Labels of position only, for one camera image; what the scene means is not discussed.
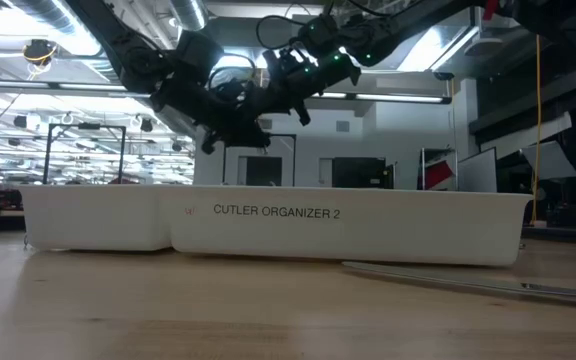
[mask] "red object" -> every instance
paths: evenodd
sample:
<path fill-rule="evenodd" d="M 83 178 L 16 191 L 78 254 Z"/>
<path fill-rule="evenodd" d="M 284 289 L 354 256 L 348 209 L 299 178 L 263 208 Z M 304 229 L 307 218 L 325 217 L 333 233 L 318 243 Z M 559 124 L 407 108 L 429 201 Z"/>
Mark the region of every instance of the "red object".
<path fill-rule="evenodd" d="M 452 170 L 448 166 L 448 162 L 442 161 L 435 165 L 426 168 L 426 189 L 432 189 L 440 182 L 452 176 Z"/>
<path fill-rule="evenodd" d="M 486 11 L 484 11 L 484 20 L 490 21 L 495 11 L 497 11 L 497 8 L 499 8 L 499 0 L 488 0 L 486 3 Z"/>

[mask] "table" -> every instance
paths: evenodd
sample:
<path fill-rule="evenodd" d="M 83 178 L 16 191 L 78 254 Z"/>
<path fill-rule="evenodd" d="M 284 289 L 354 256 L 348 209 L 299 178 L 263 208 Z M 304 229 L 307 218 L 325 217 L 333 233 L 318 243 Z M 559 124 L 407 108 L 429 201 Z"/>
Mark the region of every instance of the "table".
<path fill-rule="evenodd" d="M 576 358 L 576 306 L 357 276 L 335 262 L 37 252 L 0 233 L 0 359 Z M 576 245 L 512 269 L 576 287 Z"/>

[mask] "ceiling duct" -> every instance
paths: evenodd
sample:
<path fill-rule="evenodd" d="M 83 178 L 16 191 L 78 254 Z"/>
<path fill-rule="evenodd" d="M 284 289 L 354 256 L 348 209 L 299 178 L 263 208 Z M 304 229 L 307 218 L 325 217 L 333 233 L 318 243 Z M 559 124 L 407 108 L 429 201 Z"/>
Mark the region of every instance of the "ceiling duct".
<path fill-rule="evenodd" d="M 62 0 L 5 0 L 38 22 L 54 28 L 63 36 L 58 39 L 61 47 L 74 55 L 101 55 L 103 50 L 97 40 Z M 119 77 L 106 59 L 88 61 L 87 65 L 109 81 Z"/>
<path fill-rule="evenodd" d="M 208 24 L 208 10 L 201 0 L 170 0 L 170 7 L 184 30 L 198 31 Z"/>

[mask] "white wall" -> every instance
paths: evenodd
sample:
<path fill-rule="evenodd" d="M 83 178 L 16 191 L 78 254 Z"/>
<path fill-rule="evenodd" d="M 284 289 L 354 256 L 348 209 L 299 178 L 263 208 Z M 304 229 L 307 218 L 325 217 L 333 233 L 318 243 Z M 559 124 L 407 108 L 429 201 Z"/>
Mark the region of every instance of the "white wall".
<path fill-rule="evenodd" d="M 319 187 L 319 159 L 334 157 L 383 157 L 387 164 L 397 162 L 395 185 L 400 189 L 416 189 L 419 152 L 422 147 L 457 147 L 459 157 L 472 155 L 472 139 L 467 133 L 468 117 L 472 117 L 466 102 L 471 95 L 455 97 L 457 131 L 453 127 L 452 105 L 428 105 L 406 103 L 376 103 L 364 118 L 356 118 L 353 111 L 311 110 L 311 124 L 301 126 L 297 116 L 270 114 L 264 118 L 273 120 L 272 133 L 297 135 L 295 185 Z M 336 122 L 350 122 L 350 132 L 337 133 Z M 292 140 L 273 140 L 268 149 L 269 156 L 283 160 L 284 186 L 292 185 Z M 195 184 L 216 185 L 221 183 L 222 145 L 208 156 L 197 152 L 195 162 Z M 228 150 L 226 181 L 237 183 L 238 158 L 257 156 L 254 149 Z"/>

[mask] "wooden table surface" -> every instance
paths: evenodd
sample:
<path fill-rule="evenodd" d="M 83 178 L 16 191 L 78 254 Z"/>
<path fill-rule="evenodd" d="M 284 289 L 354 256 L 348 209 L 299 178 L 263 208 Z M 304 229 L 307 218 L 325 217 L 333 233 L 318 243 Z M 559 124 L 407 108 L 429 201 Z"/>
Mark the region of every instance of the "wooden table surface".
<path fill-rule="evenodd" d="M 37 252 L 0 233 L 0 359 L 575 359 L 576 306 L 357 276 L 334 262 Z M 511 269 L 576 287 L 576 245 Z"/>

